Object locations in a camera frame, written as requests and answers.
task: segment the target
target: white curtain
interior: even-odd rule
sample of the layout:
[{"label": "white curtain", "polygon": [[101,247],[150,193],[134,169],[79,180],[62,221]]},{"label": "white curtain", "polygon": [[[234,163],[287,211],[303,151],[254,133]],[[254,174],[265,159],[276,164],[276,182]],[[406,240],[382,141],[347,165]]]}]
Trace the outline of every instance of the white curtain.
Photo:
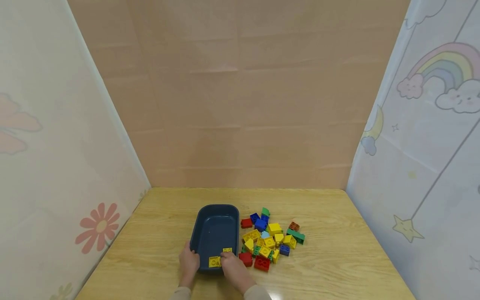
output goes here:
[{"label": "white curtain", "polygon": [[73,299],[149,188],[65,1],[0,3],[0,298]]},{"label": "white curtain", "polygon": [[411,2],[348,182],[419,300],[480,295],[477,2]]}]

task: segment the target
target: child's hand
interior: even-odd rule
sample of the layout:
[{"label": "child's hand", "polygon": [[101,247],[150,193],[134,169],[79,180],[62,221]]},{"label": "child's hand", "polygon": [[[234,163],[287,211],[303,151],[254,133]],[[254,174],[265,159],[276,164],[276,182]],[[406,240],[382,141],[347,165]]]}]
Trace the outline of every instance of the child's hand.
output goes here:
[{"label": "child's hand", "polygon": [[195,251],[190,251],[190,241],[185,242],[185,247],[179,254],[181,279],[179,287],[192,289],[193,278],[200,267],[200,256]]},{"label": "child's hand", "polygon": [[240,258],[232,252],[222,252],[221,256],[220,262],[222,263],[223,274],[242,295],[256,285]]}]

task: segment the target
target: beige backdrop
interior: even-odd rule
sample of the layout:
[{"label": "beige backdrop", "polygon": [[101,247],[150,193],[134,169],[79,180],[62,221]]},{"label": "beige backdrop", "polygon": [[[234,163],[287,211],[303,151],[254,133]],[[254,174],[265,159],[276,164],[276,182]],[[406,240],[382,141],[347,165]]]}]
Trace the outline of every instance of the beige backdrop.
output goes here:
[{"label": "beige backdrop", "polygon": [[408,0],[69,0],[152,186],[345,188]]}]

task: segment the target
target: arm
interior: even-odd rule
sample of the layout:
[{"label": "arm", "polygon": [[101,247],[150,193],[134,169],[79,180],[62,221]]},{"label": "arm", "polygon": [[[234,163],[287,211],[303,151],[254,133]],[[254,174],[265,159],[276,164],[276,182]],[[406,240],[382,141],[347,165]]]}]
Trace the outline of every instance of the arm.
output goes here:
[{"label": "arm", "polygon": [[200,256],[195,251],[190,251],[190,241],[185,242],[183,250],[179,254],[180,260],[180,283],[170,300],[190,300],[193,279],[200,267]]},{"label": "arm", "polygon": [[244,300],[272,300],[265,288],[258,286],[243,262],[232,252],[223,252],[222,269],[227,280],[242,295]]}]

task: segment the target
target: pink flower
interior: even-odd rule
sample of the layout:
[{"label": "pink flower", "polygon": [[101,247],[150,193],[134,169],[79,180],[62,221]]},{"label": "pink flower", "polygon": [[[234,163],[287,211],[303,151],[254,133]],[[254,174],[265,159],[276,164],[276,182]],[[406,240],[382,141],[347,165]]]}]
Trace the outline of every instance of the pink flower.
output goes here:
[{"label": "pink flower", "polygon": [[0,93],[0,153],[15,154],[27,149],[27,144],[14,137],[13,130],[36,132],[42,125],[35,117],[19,111],[20,106]]},{"label": "pink flower", "polygon": [[105,203],[100,203],[98,205],[98,210],[92,210],[90,212],[90,218],[83,218],[80,221],[80,226],[86,229],[89,229],[83,233],[81,233],[76,239],[75,244],[80,244],[84,240],[88,239],[87,243],[85,243],[84,247],[82,248],[82,253],[87,254],[92,249],[95,241],[98,237],[98,243],[96,244],[96,250],[102,251],[105,248],[106,240],[105,236],[109,240],[113,240],[115,237],[115,230],[118,229],[118,224],[113,224],[113,222],[117,221],[120,217],[119,213],[115,213],[117,210],[117,205],[113,203],[108,208],[107,214],[105,214]]},{"label": "pink flower", "polygon": [[418,99],[423,93],[422,88],[423,76],[415,74],[412,78],[405,78],[397,86],[397,91],[400,92],[400,96],[407,97],[407,99]]}]

